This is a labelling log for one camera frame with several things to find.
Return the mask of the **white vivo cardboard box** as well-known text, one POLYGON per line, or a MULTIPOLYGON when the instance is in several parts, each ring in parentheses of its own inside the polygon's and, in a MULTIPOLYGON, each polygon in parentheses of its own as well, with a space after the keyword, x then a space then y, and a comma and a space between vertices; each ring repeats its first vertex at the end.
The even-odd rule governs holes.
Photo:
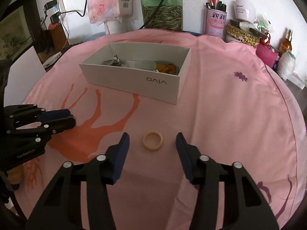
POLYGON ((191 63, 191 49, 156 43, 109 43, 80 63, 86 80, 116 90, 176 104, 182 92, 191 63), (126 60, 126 66, 102 63, 114 55, 126 60), (178 75, 134 68, 142 60, 170 61, 180 68, 178 75))

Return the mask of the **pink tissue pack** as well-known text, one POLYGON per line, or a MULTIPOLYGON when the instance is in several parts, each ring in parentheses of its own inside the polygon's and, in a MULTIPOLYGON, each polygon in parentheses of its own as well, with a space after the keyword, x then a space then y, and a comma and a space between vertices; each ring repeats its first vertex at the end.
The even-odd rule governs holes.
POLYGON ((132 0, 87 0, 87 9, 90 23, 96 25, 133 14, 132 0))

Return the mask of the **white paper roll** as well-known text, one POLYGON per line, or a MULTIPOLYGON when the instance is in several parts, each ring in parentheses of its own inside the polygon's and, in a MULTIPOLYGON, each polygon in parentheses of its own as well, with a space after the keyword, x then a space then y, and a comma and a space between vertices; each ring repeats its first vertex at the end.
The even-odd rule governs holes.
POLYGON ((125 33, 125 28, 121 21, 113 20, 104 23, 106 34, 122 34, 125 33))

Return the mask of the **magenta pink pouch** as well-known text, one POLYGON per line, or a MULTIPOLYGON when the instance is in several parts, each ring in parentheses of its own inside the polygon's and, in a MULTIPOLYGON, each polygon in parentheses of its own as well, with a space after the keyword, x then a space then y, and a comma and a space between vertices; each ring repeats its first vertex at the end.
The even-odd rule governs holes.
POLYGON ((263 44, 258 44, 256 48, 256 55, 263 61, 264 64, 273 69, 278 53, 275 51, 271 51, 263 44))

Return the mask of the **white cream jar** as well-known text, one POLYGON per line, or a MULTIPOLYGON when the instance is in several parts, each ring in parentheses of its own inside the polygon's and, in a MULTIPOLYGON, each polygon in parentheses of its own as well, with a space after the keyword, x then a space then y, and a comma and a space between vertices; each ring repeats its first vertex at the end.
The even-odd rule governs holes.
POLYGON ((239 21, 245 21, 254 23, 256 18, 256 9, 249 0, 235 0, 234 10, 236 19, 239 21))

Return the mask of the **green glass jar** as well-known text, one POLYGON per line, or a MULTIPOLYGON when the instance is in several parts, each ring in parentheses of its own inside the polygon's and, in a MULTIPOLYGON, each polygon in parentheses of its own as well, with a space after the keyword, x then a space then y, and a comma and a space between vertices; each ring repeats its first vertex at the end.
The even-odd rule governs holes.
POLYGON ((183 0, 140 0, 144 29, 183 30, 183 0))

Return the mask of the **pink floral table cloth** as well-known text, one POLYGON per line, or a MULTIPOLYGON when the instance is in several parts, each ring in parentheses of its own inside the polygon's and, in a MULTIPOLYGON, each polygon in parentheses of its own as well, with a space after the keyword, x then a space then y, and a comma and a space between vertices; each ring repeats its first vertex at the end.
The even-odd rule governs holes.
POLYGON ((30 215, 65 161, 85 163, 130 135, 122 175, 108 194, 117 229, 188 229, 197 190, 185 178, 176 135, 218 163, 242 163, 284 226, 306 190, 306 129, 287 85, 254 49, 212 36, 139 30, 68 50, 35 85, 26 103, 67 108, 77 124, 54 135, 24 165, 16 192, 30 215), (191 65, 173 105, 89 84, 80 63, 109 43, 149 42, 191 49, 191 65))

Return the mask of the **green jade bangle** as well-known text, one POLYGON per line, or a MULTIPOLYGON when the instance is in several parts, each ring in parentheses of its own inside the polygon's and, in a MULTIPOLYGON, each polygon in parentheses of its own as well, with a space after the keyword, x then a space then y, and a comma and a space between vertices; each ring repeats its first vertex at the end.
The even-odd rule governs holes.
POLYGON ((170 61, 142 60, 134 64, 134 68, 144 71, 159 72, 164 74, 178 75, 180 68, 170 61))

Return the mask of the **pink pen holder can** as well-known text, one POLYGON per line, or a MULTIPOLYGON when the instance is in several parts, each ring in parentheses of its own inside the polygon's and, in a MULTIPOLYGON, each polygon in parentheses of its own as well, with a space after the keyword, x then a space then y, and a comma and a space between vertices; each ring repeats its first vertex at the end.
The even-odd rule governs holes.
POLYGON ((207 0, 205 4, 204 34, 224 38, 227 5, 221 0, 207 0))

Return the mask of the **amber perfume bottle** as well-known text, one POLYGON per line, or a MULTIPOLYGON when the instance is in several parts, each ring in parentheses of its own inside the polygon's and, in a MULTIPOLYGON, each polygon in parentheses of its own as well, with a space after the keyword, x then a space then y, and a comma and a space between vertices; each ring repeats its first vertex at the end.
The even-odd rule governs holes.
POLYGON ((292 29, 287 29, 284 38, 280 40, 278 51, 280 56, 286 53, 288 50, 292 51, 292 29))

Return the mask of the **yellow patterned round tin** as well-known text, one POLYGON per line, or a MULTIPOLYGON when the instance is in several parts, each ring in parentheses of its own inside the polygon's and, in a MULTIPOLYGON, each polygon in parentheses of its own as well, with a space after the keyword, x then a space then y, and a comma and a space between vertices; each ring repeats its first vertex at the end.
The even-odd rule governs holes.
POLYGON ((247 32, 231 23, 225 26, 225 32, 226 42, 238 42, 252 47, 257 47, 261 39, 267 39, 267 35, 256 29, 247 32))

